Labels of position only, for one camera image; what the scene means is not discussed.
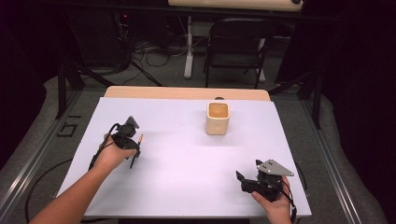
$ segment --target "forearm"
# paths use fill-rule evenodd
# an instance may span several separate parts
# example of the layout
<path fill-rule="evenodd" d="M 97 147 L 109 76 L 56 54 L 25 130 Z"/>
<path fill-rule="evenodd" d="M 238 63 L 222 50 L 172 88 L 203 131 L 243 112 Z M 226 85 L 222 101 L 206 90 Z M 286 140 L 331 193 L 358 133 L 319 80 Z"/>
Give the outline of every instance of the forearm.
<path fill-rule="evenodd" d="M 93 167 L 45 207 L 31 223 L 79 223 L 111 170 Z"/>

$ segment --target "person's right arm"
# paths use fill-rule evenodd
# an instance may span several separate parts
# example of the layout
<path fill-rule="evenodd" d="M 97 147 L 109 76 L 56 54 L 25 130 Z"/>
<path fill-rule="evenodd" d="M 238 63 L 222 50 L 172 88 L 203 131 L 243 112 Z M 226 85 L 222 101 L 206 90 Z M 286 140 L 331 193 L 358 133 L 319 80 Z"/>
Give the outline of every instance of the person's right arm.
<path fill-rule="evenodd" d="M 285 182 L 285 184 L 290 186 L 289 181 L 285 176 L 282 176 L 282 180 Z M 285 186 L 285 184 L 283 186 L 283 191 L 285 191 L 285 193 L 289 195 L 289 188 Z M 251 196 L 265 210 L 267 218 L 271 222 L 271 224 L 291 224 L 290 202 L 285 195 L 281 194 L 280 198 L 274 202 L 269 202 L 256 191 L 252 192 Z"/>

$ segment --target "table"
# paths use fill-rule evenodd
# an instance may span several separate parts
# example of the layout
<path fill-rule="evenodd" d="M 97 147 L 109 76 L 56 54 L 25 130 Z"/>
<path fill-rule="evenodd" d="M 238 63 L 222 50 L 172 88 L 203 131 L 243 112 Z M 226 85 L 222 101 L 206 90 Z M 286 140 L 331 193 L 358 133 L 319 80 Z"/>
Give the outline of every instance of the table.
<path fill-rule="evenodd" d="M 231 107 L 229 131 L 223 136 L 207 135 L 197 123 L 201 123 L 201 115 L 205 120 L 207 102 L 218 96 L 224 97 Z M 114 102 L 122 107 L 111 106 Z M 271 156 L 282 165 L 287 163 L 285 166 L 295 173 L 290 183 L 297 216 L 310 216 L 280 120 L 272 119 L 277 112 L 260 110 L 267 106 L 273 107 L 273 103 L 262 90 L 110 87 L 96 107 L 59 193 L 86 172 L 96 150 L 92 147 L 97 147 L 100 141 L 97 136 L 109 129 L 108 124 L 114 120 L 122 123 L 126 115 L 133 115 L 140 126 L 134 137 L 145 134 L 142 154 L 132 170 L 130 162 L 125 161 L 113 171 L 92 200 L 86 217 L 263 217 L 264 211 L 250 195 L 242 192 L 235 175 L 238 170 L 246 178 L 255 178 L 258 152 L 261 157 Z M 235 123 L 247 108 L 251 108 L 251 113 L 245 116 L 244 125 Z M 253 126 L 262 123 L 255 118 L 263 112 L 271 129 L 263 129 L 260 138 L 250 141 L 252 132 L 258 133 Z M 163 114 L 172 119 L 161 121 Z M 239 129 L 246 135 L 240 135 Z M 275 141 L 276 146 L 266 152 L 258 147 L 245 148 L 245 143 L 265 147 L 263 140 Z M 241 149 L 247 148 L 249 153 L 243 153 Z"/>
<path fill-rule="evenodd" d="M 169 6 L 176 7 L 217 7 L 217 8 L 238 8 L 238 9 L 255 9 L 255 10 L 271 10 L 271 11 L 288 11 L 298 12 L 301 10 L 303 2 L 294 4 L 291 0 L 168 0 Z M 187 33 L 187 59 L 184 70 L 184 78 L 191 78 L 192 73 L 192 37 L 194 35 L 207 36 L 210 26 L 208 22 L 193 22 L 191 16 L 188 18 Z M 262 70 L 260 74 L 260 82 L 265 81 L 265 75 Z"/>

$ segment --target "gray carpet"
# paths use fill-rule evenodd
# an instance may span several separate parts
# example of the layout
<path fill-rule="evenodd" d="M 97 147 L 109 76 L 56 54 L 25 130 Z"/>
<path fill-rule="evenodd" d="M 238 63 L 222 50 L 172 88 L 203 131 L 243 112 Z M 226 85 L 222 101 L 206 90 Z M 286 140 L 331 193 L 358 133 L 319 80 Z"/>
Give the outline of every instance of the gray carpet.
<path fill-rule="evenodd" d="M 277 68 L 280 65 L 285 48 L 285 46 L 282 46 L 281 42 L 272 46 L 268 54 L 268 60 L 264 65 L 267 80 L 260 84 L 259 89 L 271 90 L 275 86 L 274 80 Z M 149 73 L 167 86 L 203 87 L 205 85 L 205 76 L 202 72 L 203 60 L 203 55 L 197 52 L 194 58 L 192 79 L 189 80 L 183 78 L 185 57 L 171 57 L 169 62 L 161 67 L 149 66 L 145 60 L 141 62 Z M 166 62 L 163 55 L 154 53 L 148 56 L 148 61 L 156 64 Z M 119 85 L 154 86 L 142 74 L 138 74 L 139 72 L 136 69 L 130 67 L 124 72 L 107 76 L 106 78 Z M 219 70 L 211 79 L 209 87 L 251 89 L 253 80 L 253 74 L 243 77 L 235 73 L 235 71 Z M 28 181 L 26 189 L 21 190 L 21 197 L 16 200 L 15 204 L 11 205 L 12 209 L 10 209 L 11 211 L 7 218 L 3 221 L 4 223 L 25 223 L 24 206 L 27 194 L 33 183 L 53 165 L 73 158 L 99 97 L 103 96 L 105 91 L 100 84 L 89 77 L 84 77 L 84 81 L 87 88 L 83 92 L 75 94 L 72 91 L 68 91 L 69 98 L 74 96 L 76 100 L 74 104 L 69 102 L 69 111 L 59 121 L 54 120 L 57 112 L 56 79 L 52 79 L 46 84 L 48 95 L 40 115 L 5 168 L 1 170 L 0 196 L 3 198 L 3 202 L 7 194 L 12 191 L 10 187 L 14 180 L 18 178 L 29 159 L 38 150 L 46 150 L 46 154 L 35 175 L 29 180 L 30 182 Z M 335 188 L 334 181 L 325 162 L 326 158 L 322 153 L 323 143 L 320 142 L 318 134 L 319 136 L 324 136 L 327 144 L 325 147 L 329 148 L 341 177 L 345 180 L 357 214 L 359 214 L 359 222 L 386 223 L 377 201 L 363 186 L 340 147 L 338 132 L 332 116 L 331 103 L 327 99 L 323 100 L 320 116 L 322 130 L 318 133 L 312 127 L 312 121 L 306 114 L 310 102 L 298 101 L 294 94 L 296 89 L 298 88 L 291 88 L 286 91 L 286 94 L 279 94 L 271 98 L 276 103 L 276 108 L 290 144 L 291 153 L 304 173 L 307 191 L 310 194 L 308 201 L 313 215 L 312 217 L 301 219 L 300 223 L 353 223 L 353 221 L 348 219 L 346 209 L 340 201 L 339 192 Z M 52 134 L 53 138 L 43 146 L 44 139 Z M 29 203 L 30 217 L 51 201 L 50 195 L 62 185 L 69 164 L 70 162 L 49 172 L 37 184 Z M 100 223 L 117 222 L 117 220 L 108 220 Z M 266 220 L 250 220 L 250 223 L 266 223 Z"/>

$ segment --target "hand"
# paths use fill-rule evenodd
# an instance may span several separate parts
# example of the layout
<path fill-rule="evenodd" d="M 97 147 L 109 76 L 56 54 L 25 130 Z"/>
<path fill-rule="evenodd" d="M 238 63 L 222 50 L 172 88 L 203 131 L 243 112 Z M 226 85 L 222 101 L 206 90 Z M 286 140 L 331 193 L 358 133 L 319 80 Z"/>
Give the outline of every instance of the hand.
<path fill-rule="evenodd" d="M 288 179 L 282 176 L 282 180 L 285 182 L 283 185 L 283 191 L 286 194 L 290 194 L 290 186 Z M 269 202 L 267 199 L 262 197 L 260 193 L 254 191 L 251 196 L 262 206 L 267 213 L 267 218 L 272 224 L 289 224 L 290 221 L 290 201 L 285 195 L 281 194 L 280 198 L 274 202 Z"/>
<path fill-rule="evenodd" d="M 99 157 L 97 158 L 93 167 L 104 168 L 109 172 L 118 167 L 125 158 L 132 157 L 137 152 L 136 149 L 121 149 L 117 147 L 111 135 L 107 138 L 105 146 L 107 147 L 105 147 L 99 154 Z"/>

